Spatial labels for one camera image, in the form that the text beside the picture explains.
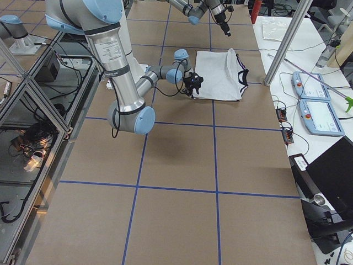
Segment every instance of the blue and white control panel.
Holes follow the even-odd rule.
[[[299,108],[305,126],[311,134],[325,136],[345,135],[331,102],[301,99]]]
[[[320,73],[313,73],[315,77],[323,80]],[[309,77],[303,72],[294,72],[292,84],[298,96],[303,99],[331,100],[326,86],[323,86],[315,79]]]

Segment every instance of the white table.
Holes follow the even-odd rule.
[[[273,60],[270,56],[268,56],[268,53],[275,55],[276,54],[275,50],[278,49],[278,47],[280,46],[279,41],[263,39],[262,24],[263,22],[268,20],[289,24],[291,21],[291,18],[258,17],[256,20],[256,24],[253,26],[255,35],[256,35],[256,40],[258,42],[259,49],[261,52],[261,57],[262,57],[265,72],[268,71]],[[337,68],[328,68],[326,66],[324,68],[317,68],[317,67],[314,68],[315,63],[317,62],[317,59],[319,58],[321,52],[325,49],[325,44],[322,42],[323,40],[321,39],[320,35],[316,31],[310,19],[304,19],[304,21],[302,22],[302,25],[300,26],[291,44],[290,50],[288,51],[286,58],[294,62],[295,64],[299,65],[300,67],[302,67],[308,72],[318,72],[321,74],[331,73],[337,70]],[[307,49],[305,51],[292,51],[292,50],[303,50],[305,48],[312,47],[317,44],[320,44],[320,45],[312,49]],[[295,71],[298,71],[298,69],[289,65],[287,62],[283,62],[270,86],[272,95],[279,97],[279,99],[283,101],[287,106],[296,105],[297,100],[284,94],[283,88],[280,83],[280,73],[282,72],[293,73]],[[349,86],[346,78],[344,77],[341,71],[337,71],[329,75],[324,75],[323,77],[324,77],[324,81],[333,87]],[[291,84],[291,78],[292,78],[291,75],[287,75],[287,74],[281,75],[281,79],[286,93],[293,95],[294,97],[297,97],[296,92],[294,91]],[[347,96],[353,97],[352,89],[343,89],[340,91],[346,94]],[[342,97],[336,95],[334,92],[330,92],[330,95],[332,98],[331,102],[334,106],[334,109],[338,117],[344,118],[344,117],[353,116],[353,108],[348,113],[345,113],[347,109],[347,105],[346,105],[346,101]],[[331,147],[334,143],[336,143],[340,139],[339,137],[311,135],[308,132],[308,130],[305,128],[304,123],[301,120],[301,117],[299,114],[299,107],[288,108],[287,118],[292,125],[294,124],[294,132],[304,137],[310,144],[309,151],[305,155],[305,158],[309,163],[315,160],[318,156],[320,156],[324,151],[326,151],[329,147]],[[346,136],[352,140],[353,139],[353,119],[341,120],[341,124],[345,130]],[[288,150],[287,150],[288,155],[290,156],[297,153],[305,153],[307,151],[307,144],[304,142],[304,140],[302,140],[300,137],[296,135],[293,136],[293,139],[295,143],[288,146]]]

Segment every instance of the computer monitor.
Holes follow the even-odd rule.
[[[341,218],[353,219],[353,142],[342,137],[307,171]]]

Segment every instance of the red object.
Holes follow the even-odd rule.
[[[259,15],[259,11],[260,11],[262,3],[263,3],[263,0],[256,0],[255,3],[254,3],[254,8],[253,8],[253,11],[252,11],[252,16],[251,16],[253,24],[255,24],[256,18]]]

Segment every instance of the green clip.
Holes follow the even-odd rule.
[[[345,97],[345,100],[347,101],[347,104],[348,104],[348,109],[346,110],[346,112],[349,112],[349,110],[353,107],[353,98]]]

